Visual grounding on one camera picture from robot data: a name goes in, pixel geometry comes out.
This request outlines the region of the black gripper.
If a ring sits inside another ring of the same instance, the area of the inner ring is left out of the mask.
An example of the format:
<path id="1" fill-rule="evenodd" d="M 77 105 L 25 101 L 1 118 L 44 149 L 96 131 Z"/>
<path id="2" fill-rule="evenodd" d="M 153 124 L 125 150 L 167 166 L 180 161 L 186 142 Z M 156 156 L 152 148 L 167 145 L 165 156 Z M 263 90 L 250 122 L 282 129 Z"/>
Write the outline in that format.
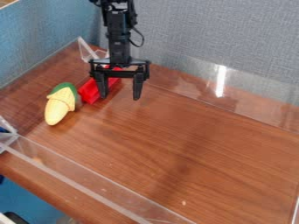
<path id="1" fill-rule="evenodd" d="M 100 98 L 108 97 L 108 78 L 133 78 L 133 100 L 141 96 L 144 81 L 149 78 L 149 64 L 144 59 L 131 59 L 128 64 L 113 64 L 109 58 L 91 59 L 89 76 L 95 79 Z"/>

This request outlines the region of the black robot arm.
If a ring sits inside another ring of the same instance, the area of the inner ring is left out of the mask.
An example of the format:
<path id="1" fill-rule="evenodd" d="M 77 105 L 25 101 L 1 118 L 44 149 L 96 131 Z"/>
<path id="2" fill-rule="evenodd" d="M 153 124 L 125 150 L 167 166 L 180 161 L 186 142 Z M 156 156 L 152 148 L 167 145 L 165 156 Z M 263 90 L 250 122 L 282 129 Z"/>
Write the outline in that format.
<path id="1" fill-rule="evenodd" d="M 100 98 L 108 96 L 108 79 L 129 78 L 133 80 L 133 100 L 139 100 L 143 85 L 149 78 L 149 64 L 147 59 L 131 56 L 131 46 L 141 47 L 131 40 L 131 31 L 141 36 L 136 29 L 136 9 L 133 0 L 89 0 L 100 9 L 103 24 L 107 27 L 108 57 L 91 59 L 89 76 L 93 78 Z"/>

